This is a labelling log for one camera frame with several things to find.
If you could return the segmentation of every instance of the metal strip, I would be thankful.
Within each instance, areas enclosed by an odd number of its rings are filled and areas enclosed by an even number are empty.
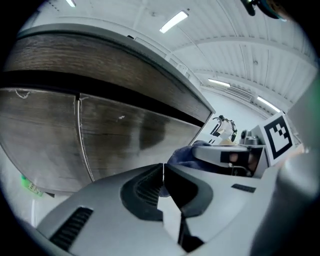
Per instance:
[[[90,170],[85,147],[83,144],[83,137],[82,137],[82,132],[81,132],[81,99],[75,99],[74,100],[74,110],[75,110],[75,118],[76,118],[76,131],[77,131],[77,136],[78,140],[80,142],[80,147],[81,147],[81,158],[84,163],[84,166],[86,168],[87,173],[89,174],[89,177],[92,182],[95,181],[94,176]]]

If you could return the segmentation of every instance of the ceiling light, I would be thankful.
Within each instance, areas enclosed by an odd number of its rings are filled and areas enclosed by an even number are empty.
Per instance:
[[[76,4],[73,0],[66,0],[66,1],[71,7],[76,7]]]
[[[258,96],[257,98],[259,101],[263,102],[264,104],[268,105],[270,108],[274,109],[277,112],[280,112],[280,109],[275,107],[274,105],[272,105],[270,102],[266,101],[265,99],[261,98],[260,96]]]
[[[185,18],[188,17],[188,14],[185,13],[183,10],[180,11],[176,16],[170,19],[166,24],[160,28],[160,32],[166,33],[169,29],[171,29],[174,25],[177,25],[179,22],[183,21]]]
[[[230,84],[226,83],[226,82],[220,82],[220,81],[217,81],[217,80],[213,80],[213,79],[208,79],[211,83],[216,83],[218,85],[221,85],[221,86],[226,86],[226,87],[230,87]]]

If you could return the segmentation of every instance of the wooden drawer front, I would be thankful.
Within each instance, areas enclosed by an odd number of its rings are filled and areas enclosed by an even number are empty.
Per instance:
[[[91,182],[77,136],[75,97],[0,90],[0,144],[17,169],[47,192],[76,192]]]
[[[166,163],[200,127],[121,102],[80,96],[80,127],[95,180],[130,169]]]
[[[204,104],[205,99],[201,100],[186,86],[185,83],[193,87],[185,77],[182,83],[166,72],[165,67],[173,69],[166,60],[158,61],[161,65],[156,69],[102,39],[50,33],[19,39],[4,70],[54,71],[98,79],[139,92],[205,123],[212,113]]]

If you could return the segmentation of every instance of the white wall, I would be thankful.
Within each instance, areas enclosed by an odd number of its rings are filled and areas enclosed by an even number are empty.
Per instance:
[[[205,89],[201,89],[200,91],[215,109],[216,114],[214,117],[223,115],[225,118],[235,122],[238,130],[235,139],[235,142],[237,143],[240,140],[240,135],[243,130],[251,130],[257,124],[265,120],[257,112],[239,102]],[[208,122],[203,128],[202,133],[210,134],[216,124],[217,122]]]

